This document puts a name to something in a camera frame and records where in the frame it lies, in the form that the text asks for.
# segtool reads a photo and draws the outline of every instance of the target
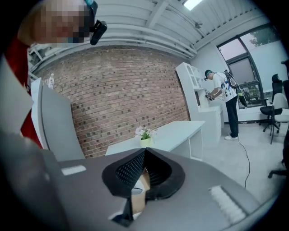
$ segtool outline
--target tree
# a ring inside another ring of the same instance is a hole
[[[250,42],[254,44],[255,47],[279,40],[279,36],[273,28],[264,28],[251,32],[250,34],[254,36],[253,39],[250,39]]]

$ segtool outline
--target potted plant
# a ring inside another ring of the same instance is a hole
[[[152,131],[149,128],[143,128],[142,126],[135,130],[135,136],[140,137],[140,146],[142,148],[151,147],[153,145],[153,135],[156,135],[156,131]]]

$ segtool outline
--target flower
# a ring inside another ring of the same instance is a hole
[[[154,135],[156,135],[156,130],[152,131],[151,129],[142,126],[135,129],[135,136],[140,136],[142,140],[149,139]]]

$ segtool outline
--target ceiling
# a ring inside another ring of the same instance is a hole
[[[185,0],[97,0],[97,19],[108,30],[98,46],[115,43],[149,46],[190,59],[208,42],[262,12],[250,0],[203,0],[192,11]],[[63,51],[80,46],[52,48],[35,45],[29,68]]]

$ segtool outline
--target man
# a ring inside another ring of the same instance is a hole
[[[96,8],[95,5],[93,0],[41,0],[22,21],[5,51],[5,58],[30,95],[27,49],[33,43],[83,42],[94,25],[89,8]],[[32,123],[31,111],[22,125],[21,134],[42,147]]]
[[[205,71],[205,76],[214,82],[214,90],[208,95],[214,100],[223,94],[223,100],[226,102],[231,134],[225,137],[225,140],[237,140],[239,133],[239,121],[237,115],[237,93],[230,87],[227,77],[224,73]]]

